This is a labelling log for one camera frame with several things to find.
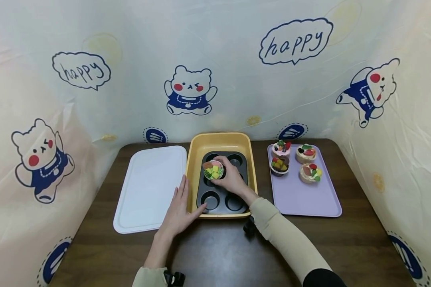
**purple tray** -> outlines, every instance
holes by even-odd
[[[321,151],[313,145],[316,150],[314,162],[322,169],[321,181],[306,184],[299,178],[301,163],[295,160],[295,149],[298,146],[291,145],[291,162],[287,174],[277,177],[270,173],[274,205],[285,215],[339,217],[342,215],[342,206],[328,175]],[[268,163],[273,159],[272,148],[273,145],[270,145],[267,149]]]

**black sleeve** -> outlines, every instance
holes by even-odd
[[[346,287],[346,285],[334,272],[315,269],[304,278],[303,287]]]

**hand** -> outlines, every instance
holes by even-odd
[[[206,203],[200,206],[191,214],[187,212],[188,200],[188,178],[183,175],[179,188],[174,190],[174,196],[169,205],[163,224],[159,233],[166,238],[174,238],[177,234],[185,230],[195,219],[197,219],[206,209]]]
[[[217,156],[214,160],[222,162],[227,173],[223,179],[213,179],[212,183],[240,196],[247,205],[251,206],[259,196],[245,184],[237,167],[231,164],[228,158],[224,156]]]

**printed backdrop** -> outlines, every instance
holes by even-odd
[[[0,0],[0,286],[48,285],[123,145],[216,131],[333,139],[431,286],[431,0]]]

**white rectangular lid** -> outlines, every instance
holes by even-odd
[[[135,153],[123,182],[113,228],[122,234],[159,229],[186,167],[182,146]]]

